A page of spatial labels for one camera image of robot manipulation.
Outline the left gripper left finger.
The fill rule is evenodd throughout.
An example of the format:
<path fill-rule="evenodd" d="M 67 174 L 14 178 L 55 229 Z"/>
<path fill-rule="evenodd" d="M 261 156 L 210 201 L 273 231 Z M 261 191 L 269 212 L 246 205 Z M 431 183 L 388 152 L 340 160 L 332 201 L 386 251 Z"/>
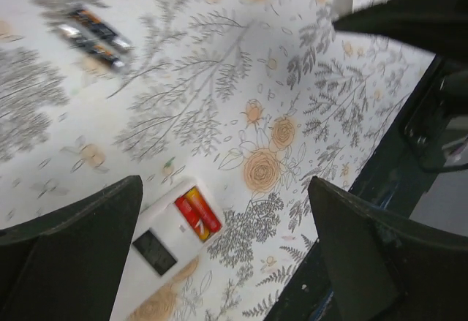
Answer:
<path fill-rule="evenodd" d="M 1 230 L 1 319 L 109 320 L 142 199 L 131 175 Z"/>

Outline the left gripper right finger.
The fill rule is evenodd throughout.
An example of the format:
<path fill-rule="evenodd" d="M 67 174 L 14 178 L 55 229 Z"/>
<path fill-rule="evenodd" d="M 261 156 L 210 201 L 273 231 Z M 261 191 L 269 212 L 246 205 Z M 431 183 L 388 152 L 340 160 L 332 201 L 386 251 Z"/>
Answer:
<path fill-rule="evenodd" d="M 466 320 L 467 238 L 313 177 L 314 223 L 343 320 Z"/>

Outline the red white remote control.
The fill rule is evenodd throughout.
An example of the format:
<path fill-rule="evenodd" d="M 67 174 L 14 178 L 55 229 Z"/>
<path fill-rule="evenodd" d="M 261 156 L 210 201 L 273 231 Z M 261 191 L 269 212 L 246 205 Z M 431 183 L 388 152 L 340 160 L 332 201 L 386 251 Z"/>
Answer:
<path fill-rule="evenodd" d="M 198 238 L 175 205 L 176 199 L 184 197 L 194 186 L 222 223 L 219 232 L 209 230 L 211 234 L 206 241 Z M 128 319 L 137 307 L 208 248 L 223 230 L 222 209 L 201 180 L 186 178 L 175 185 L 138 217 L 110 319 Z"/>

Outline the red AAA battery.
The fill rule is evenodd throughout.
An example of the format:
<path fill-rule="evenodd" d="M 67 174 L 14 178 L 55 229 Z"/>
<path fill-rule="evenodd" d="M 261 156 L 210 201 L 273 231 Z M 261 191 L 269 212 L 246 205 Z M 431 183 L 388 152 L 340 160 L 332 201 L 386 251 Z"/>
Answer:
<path fill-rule="evenodd" d="M 189 201 L 191 207 L 200 215 L 202 222 L 212 233 L 217 233 L 221 230 L 222 223 L 211 210 L 210 205 L 196 186 L 192 187 L 184 197 Z"/>
<path fill-rule="evenodd" d="M 210 236 L 210 231 L 205 227 L 198 212 L 191 207 L 189 201 L 185 197 L 179 197 L 175 200 L 175 205 L 184 216 L 187 223 L 197 234 L 201 241 L 206 241 Z"/>

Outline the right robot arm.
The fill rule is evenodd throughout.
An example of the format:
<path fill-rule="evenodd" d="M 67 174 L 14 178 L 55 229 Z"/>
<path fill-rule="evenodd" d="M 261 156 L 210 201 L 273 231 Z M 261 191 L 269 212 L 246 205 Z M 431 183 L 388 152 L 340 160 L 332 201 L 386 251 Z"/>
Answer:
<path fill-rule="evenodd" d="M 467 63 L 467 0 L 389 0 L 344 15 L 333 27 L 388 37 Z"/>

